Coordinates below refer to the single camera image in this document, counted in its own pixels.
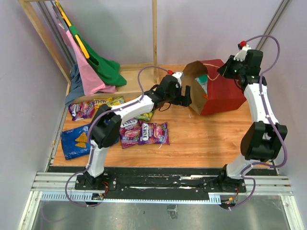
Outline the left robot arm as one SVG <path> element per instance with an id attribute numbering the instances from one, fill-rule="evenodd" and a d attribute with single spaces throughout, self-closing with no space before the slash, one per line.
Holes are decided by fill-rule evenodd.
<path id="1" fill-rule="evenodd" d="M 190 86 L 185 86 L 182 95 L 183 72 L 174 72 L 163 77 L 160 84 L 153 86 L 138 98 L 117 106 L 102 105 L 90 123 L 88 143 L 91 147 L 89 161 L 83 172 L 86 184 L 91 189 L 102 186 L 104 164 L 109 148 L 119 138 L 120 127 L 138 115 L 155 111 L 164 104 L 187 107 L 191 104 Z"/>

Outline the green yellow candy bag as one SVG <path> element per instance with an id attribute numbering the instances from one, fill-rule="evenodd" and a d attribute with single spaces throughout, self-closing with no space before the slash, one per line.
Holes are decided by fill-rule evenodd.
<path id="1" fill-rule="evenodd" d="M 123 96 L 120 96 L 118 98 L 115 98 L 113 101 L 107 103 L 107 105 L 109 107 L 112 107 L 112 106 L 118 106 L 118 105 L 121 105 L 121 104 L 124 104 L 125 103 L 125 99 Z"/>

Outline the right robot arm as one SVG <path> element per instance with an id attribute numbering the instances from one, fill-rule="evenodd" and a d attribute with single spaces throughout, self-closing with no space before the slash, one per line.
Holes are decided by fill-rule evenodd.
<path id="1" fill-rule="evenodd" d="M 218 69 L 223 77 L 238 83 L 252 117 L 252 125 L 241 140 L 239 156 L 226 164 L 213 182 L 224 192 L 240 187 L 253 166 L 276 159 L 284 146 L 287 127 L 279 123 L 272 111 L 267 82 L 260 75 L 262 58 L 263 52 L 246 45 Z"/>

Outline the blue chips bag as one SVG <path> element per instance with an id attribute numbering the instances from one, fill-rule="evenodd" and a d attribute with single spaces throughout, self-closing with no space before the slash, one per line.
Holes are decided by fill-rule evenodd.
<path id="1" fill-rule="evenodd" d="M 62 150 L 65 160 L 72 160 L 90 154 L 91 147 L 87 142 L 90 124 L 61 133 Z"/>

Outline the red brown paper bag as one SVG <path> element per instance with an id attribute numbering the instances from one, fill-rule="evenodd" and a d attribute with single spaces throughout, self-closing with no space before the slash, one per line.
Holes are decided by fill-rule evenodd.
<path id="1" fill-rule="evenodd" d="M 232 79 L 221 76 L 217 70 L 224 65 L 221 59 L 194 61 L 183 69 L 183 89 L 190 86 L 190 108 L 199 115 L 237 110 L 245 101 L 241 90 Z M 195 81 L 200 75 L 208 75 L 208 98 L 203 96 L 201 86 Z"/>

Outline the purple berries candy bag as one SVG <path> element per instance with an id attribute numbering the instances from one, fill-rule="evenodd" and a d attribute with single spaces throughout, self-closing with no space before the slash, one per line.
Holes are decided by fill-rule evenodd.
<path id="1" fill-rule="evenodd" d="M 138 144 L 141 123 L 138 119 L 130 119 L 123 123 L 119 130 L 120 142 L 123 149 Z"/>

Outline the green foxs candy bag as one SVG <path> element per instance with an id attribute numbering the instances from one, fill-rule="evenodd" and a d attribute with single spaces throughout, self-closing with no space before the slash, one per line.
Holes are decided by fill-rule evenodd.
<path id="1" fill-rule="evenodd" d="M 153 115 L 154 115 L 154 111 L 148 112 L 148 113 L 143 113 L 141 115 L 136 116 L 135 118 L 138 119 L 138 120 L 149 122 L 151 120 L 151 118 L 153 117 Z"/>

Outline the teal orange snack bag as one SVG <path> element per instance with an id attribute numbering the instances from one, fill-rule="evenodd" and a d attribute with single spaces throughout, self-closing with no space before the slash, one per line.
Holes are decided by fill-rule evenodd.
<path id="1" fill-rule="evenodd" d="M 203 91 L 203 96 L 208 98 L 208 75 L 200 75 L 195 78 L 195 81 L 201 86 Z"/>

